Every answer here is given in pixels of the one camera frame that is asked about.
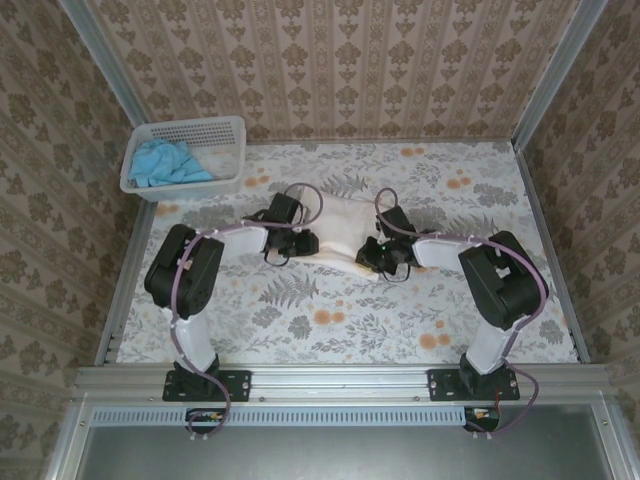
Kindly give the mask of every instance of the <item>white cloth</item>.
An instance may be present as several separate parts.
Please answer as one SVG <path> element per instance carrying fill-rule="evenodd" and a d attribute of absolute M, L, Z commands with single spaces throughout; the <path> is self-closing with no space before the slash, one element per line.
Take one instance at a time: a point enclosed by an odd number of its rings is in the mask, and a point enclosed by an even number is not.
<path fill-rule="evenodd" d="M 308 257 L 292 257 L 300 263 L 324 265 L 367 280 L 377 281 L 378 274 L 356 263 L 356 255 L 367 237 L 378 237 L 373 202 L 350 200 L 322 192 L 324 208 L 320 217 L 309 225 L 318 237 L 319 251 Z M 305 188 L 300 202 L 313 216 L 320 208 L 318 195 Z"/>

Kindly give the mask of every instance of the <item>laundry basket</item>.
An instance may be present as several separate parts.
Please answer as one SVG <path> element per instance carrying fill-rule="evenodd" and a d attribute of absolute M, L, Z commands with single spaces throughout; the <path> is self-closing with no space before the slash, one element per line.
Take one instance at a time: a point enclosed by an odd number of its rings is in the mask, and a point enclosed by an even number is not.
<path fill-rule="evenodd" d="M 211 182 L 138 188 L 129 181 L 133 154 L 140 144 L 161 138 L 184 141 L 191 154 L 214 178 Z M 120 189 L 150 202 L 232 194 L 240 190 L 247 133 L 242 117 L 212 117 L 140 125 L 131 134 L 120 172 Z"/>

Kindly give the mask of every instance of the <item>floral patterned surface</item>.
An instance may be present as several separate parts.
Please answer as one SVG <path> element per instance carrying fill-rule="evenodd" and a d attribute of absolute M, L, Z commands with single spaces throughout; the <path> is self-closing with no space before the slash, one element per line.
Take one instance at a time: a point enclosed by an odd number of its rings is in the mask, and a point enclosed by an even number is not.
<path fill-rule="evenodd" d="M 266 207 L 296 181 L 353 199 L 395 188 L 418 229 L 489 236 L 511 230 L 551 285 L 544 314 L 527 328 L 516 362 L 575 362 L 576 354 L 513 152 L 503 143 L 269 145 L 247 148 L 238 195 L 158 205 L 119 362 L 170 362 L 168 324 L 143 279 L 176 223 L 207 228 Z M 423 268 L 400 284 L 373 283 L 314 265 L 266 265 L 245 256 L 221 266 L 205 310 L 225 363 L 457 362 L 480 315 L 464 277 Z"/>

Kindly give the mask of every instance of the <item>black mounting bracket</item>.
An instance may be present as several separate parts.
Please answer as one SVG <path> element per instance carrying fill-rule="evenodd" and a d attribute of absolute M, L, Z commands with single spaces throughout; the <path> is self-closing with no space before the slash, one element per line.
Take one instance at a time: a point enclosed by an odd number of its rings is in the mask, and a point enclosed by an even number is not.
<path fill-rule="evenodd" d="M 427 386 L 432 402 L 520 400 L 516 374 L 506 367 L 485 375 L 484 388 L 470 392 L 460 376 L 460 368 L 427 370 Z"/>
<path fill-rule="evenodd" d="M 167 373 L 162 392 L 165 402 L 224 402 L 225 398 L 209 380 L 183 368 L 174 362 L 174 370 Z M 232 402 L 248 402 L 251 393 L 250 370 L 220 370 L 218 359 L 207 370 L 229 392 Z"/>

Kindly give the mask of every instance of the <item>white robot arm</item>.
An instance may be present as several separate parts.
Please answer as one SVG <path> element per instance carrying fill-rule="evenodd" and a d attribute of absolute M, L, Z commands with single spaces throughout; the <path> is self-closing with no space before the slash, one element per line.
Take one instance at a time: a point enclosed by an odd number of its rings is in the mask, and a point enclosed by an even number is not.
<path fill-rule="evenodd" d="M 417 233 L 397 205 L 379 212 L 378 220 L 384 241 L 369 237 L 358 252 L 360 264 L 391 275 L 400 264 L 464 273 L 484 321 L 462 355 L 460 377 L 471 395 L 487 389 L 492 374 L 505 364 L 517 332 L 544 306 L 549 294 L 546 282 L 510 232 L 482 241 Z"/>
<path fill-rule="evenodd" d="M 290 256 L 312 255 L 318 251 L 318 239 L 309 230 L 292 228 L 293 218 L 302 205 L 284 194 L 276 194 L 271 205 L 237 225 L 212 229 L 196 235 L 186 225 L 174 225 L 145 277 L 145 289 L 154 303 L 175 329 L 182 352 L 177 353 L 180 365 L 192 371 L 184 358 L 197 371 L 206 372 L 216 363 L 217 355 L 210 343 L 209 327 L 202 312 L 211 298 L 221 262 L 245 254 L 263 253 L 265 260 L 271 250 Z M 185 252 L 192 241 L 197 242 Z M 172 289 L 183 264 L 176 288 L 177 317 L 171 309 Z"/>

